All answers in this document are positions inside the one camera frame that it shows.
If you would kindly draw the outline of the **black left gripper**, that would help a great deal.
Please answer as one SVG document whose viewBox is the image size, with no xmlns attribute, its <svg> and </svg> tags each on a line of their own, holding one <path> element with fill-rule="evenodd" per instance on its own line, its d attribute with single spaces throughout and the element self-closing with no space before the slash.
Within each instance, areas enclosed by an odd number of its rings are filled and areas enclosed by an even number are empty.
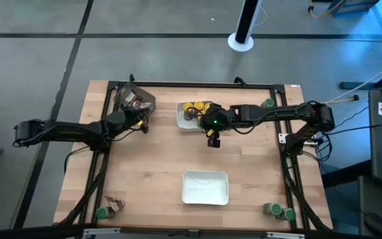
<svg viewBox="0 0 382 239">
<path fill-rule="evenodd" d="M 141 129 L 143 133 L 149 132 L 149 109 L 123 108 L 125 113 L 125 126 L 130 129 Z"/>
</svg>

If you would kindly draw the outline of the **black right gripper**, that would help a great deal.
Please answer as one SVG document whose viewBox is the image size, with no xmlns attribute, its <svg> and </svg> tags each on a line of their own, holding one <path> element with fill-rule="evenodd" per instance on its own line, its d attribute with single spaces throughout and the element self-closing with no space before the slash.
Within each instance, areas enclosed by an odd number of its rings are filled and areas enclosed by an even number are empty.
<svg viewBox="0 0 382 239">
<path fill-rule="evenodd" d="M 206 113 L 200 117 L 200 127 L 204 131 L 228 131 L 232 130 L 233 111 L 225 109 L 216 103 L 210 103 L 206 108 Z M 208 147 L 220 148 L 219 135 L 208 138 Z"/>
</svg>

